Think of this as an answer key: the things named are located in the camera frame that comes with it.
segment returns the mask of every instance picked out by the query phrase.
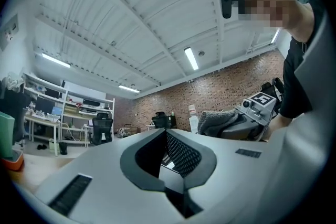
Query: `black t-shirt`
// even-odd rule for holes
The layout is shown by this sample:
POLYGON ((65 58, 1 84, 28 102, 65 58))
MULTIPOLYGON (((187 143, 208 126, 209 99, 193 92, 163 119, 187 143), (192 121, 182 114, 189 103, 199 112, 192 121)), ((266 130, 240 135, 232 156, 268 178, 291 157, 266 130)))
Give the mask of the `black t-shirt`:
POLYGON ((303 61, 304 52, 309 47, 321 24, 324 7, 319 1, 309 2, 314 13, 314 29, 307 43, 298 42, 293 37, 290 42, 288 55, 283 63, 285 93, 282 96, 280 114, 294 119, 302 113, 311 110, 309 99, 299 83, 294 71, 303 61))

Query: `ceiling light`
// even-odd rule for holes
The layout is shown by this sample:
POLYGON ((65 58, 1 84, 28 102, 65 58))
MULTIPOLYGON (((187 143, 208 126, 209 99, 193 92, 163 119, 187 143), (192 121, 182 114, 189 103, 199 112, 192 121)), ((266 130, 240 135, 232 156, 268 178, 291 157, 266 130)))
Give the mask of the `ceiling light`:
POLYGON ((46 59, 48 59, 50 61, 58 63, 59 65, 62 65, 62 66, 67 67, 67 68, 70 68, 70 65, 68 63, 66 63, 66 62, 62 62, 62 61, 57 60, 57 59, 55 59, 53 57, 50 57, 49 55, 46 55, 46 54, 42 54, 42 56, 43 56, 43 58, 46 58, 46 59))
POLYGON ((191 50, 190 47, 184 49, 185 54, 187 55, 189 62, 191 63, 192 67, 194 70, 198 69, 198 65, 195 59, 195 56, 193 54, 193 51, 191 50))
POLYGON ((272 39, 272 42, 271 42, 272 44, 277 40, 277 37, 280 33, 280 30, 281 30, 281 28, 278 28, 277 32, 275 33, 274 38, 272 39))
POLYGON ((140 92, 140 91, 138 91, 138 90, 131 89, 131 88, 128 88, 128 87, 125 87, 125 86, 123 86, 123 85, 119 85, 118 87, 121 88, 121 89, 124 89, 124 90, 131 91, 131 92, 136 92, 136 93, 139 93, 139 92, 140 92))

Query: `white ceiling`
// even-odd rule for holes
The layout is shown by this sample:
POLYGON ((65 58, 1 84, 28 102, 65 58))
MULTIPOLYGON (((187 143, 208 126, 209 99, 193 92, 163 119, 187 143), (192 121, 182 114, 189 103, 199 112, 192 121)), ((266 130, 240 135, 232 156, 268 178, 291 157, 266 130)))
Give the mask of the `white ceiling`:
POLYGON ((127 97, 138 98, 274 49, 275 32, 243 24, 235 9, 224 19, 219 0, 40 0, 33 47, 43 77, 72 75, 117 95, 119 84, 135 84, 141 93, 127 97), (197 71, 184 53, 188 46, 197 71), (71 68, 46 68, 41 52, 71 68))

